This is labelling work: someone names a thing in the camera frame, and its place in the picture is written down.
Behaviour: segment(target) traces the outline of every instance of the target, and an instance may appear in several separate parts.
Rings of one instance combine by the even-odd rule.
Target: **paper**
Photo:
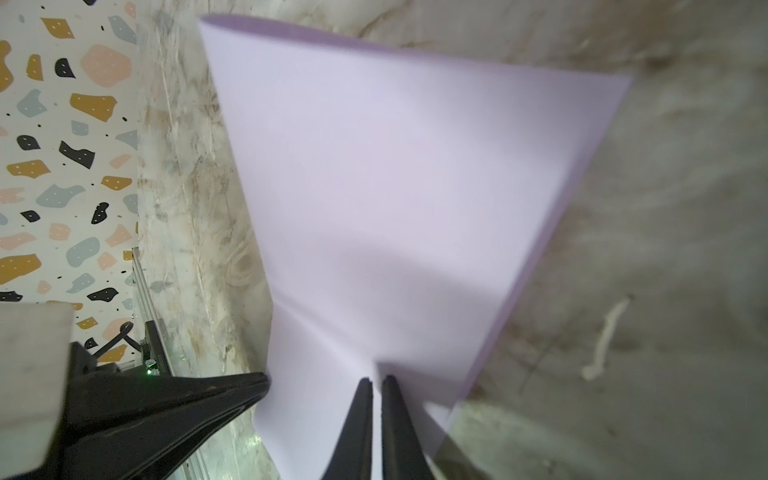
[[[433,454],[629,80],[200,28],[274,300],[257,434],[320,478],[359,379],[394,373]]]

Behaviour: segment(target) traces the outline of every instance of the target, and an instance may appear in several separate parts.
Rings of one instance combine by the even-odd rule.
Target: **marble tabletop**
[[[635,77],[435,460],[446,478],[762,478],[768,4],[157,0],[139,5],[139,239],[179,375],[264,367],[270,296],[197,31],[260,15],[377,43]],[[606,312],[634,296],[600,378]],[[211,478],[278,478],[242,415]]]

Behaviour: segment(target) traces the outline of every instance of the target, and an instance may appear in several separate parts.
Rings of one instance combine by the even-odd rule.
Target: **patterned wallpaper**
[[[73,303],[92,353],[134,308],[135,17],[125,0],[0,0],[0,301]]]

